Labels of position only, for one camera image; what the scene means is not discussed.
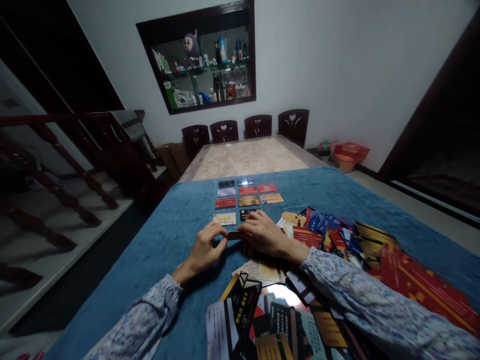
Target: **wooden chair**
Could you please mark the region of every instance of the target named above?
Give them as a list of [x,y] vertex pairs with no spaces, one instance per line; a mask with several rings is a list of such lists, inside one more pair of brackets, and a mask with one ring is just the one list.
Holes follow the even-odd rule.
[[309,125],[307,109],[293,109],[278,115],[278,133],[301,148],[305,146],[307,127]]
[[213,123],[210,125],[210,132],[214,144],[238,141],[239,139],[239,127],[235,120]]
[[185,143],[186,154],[192,161],[204,145],[210,144],[209,127],[207,125],[192,125],[181,130]]
[[272,136],[272,115],[255,115],[245,120],[245,139]]

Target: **cardboard box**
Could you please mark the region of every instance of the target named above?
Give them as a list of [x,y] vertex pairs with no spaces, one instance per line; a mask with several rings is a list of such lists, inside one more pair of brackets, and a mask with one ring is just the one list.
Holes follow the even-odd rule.
[[171,178],[174,181],[178,181],[190,165],[184,144],[182,142],[170,142],[157,146],[156,149],[168,169]]

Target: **table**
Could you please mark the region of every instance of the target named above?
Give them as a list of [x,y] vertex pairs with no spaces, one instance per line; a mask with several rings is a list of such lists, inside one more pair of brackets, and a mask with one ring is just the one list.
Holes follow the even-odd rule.
[[[215,210],[215,201],[219,181],[242,176],[174,185],[44,359],[81,359],[135,299],[186,259],[196,233],[212,220],[213,214],[239,214],[238,206]],[[251,177],[256,185],[277,185],[284,202],[262,205],[274,221],[284,211],[300,212],[311,206],[351,224],[357,219],[385,229],[396,236],[410,256],[464,291],[479,311],[479,257],[337,169],[307,166]],[[235,227],[225,228],[231,231]],[[219,300],[232,271],[247,260],[243,244],[231,241],[214,266],[190,281],[181,297],[178,315],[161,340],[154,359],[207,358],[204,317],[207,305]]]
[[179,183],[328,166],[282,135],[205,145]]

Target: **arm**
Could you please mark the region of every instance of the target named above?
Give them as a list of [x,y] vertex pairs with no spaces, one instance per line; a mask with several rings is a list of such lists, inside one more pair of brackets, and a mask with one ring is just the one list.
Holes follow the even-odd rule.
[[300,265],[315,288],[338,302],[389,357],[478,359],[480,341],[473,335],[342,258],[289,238],[263,211],[251,212],[238,230],[259,251]]
[[208,269],[227,248],[226,238],[212,246],[219,234],[226,235],[227,230],[213,221],[201,230],[185,262],[136,300],[84,359],[151,359],[177,314],[181,286]]

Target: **marble tabletop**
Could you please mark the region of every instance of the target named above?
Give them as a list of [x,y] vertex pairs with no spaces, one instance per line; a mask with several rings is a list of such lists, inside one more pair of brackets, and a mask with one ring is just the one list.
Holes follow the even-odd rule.
[[205,145],[179,183],[328,166],[287,138],[259,137]]

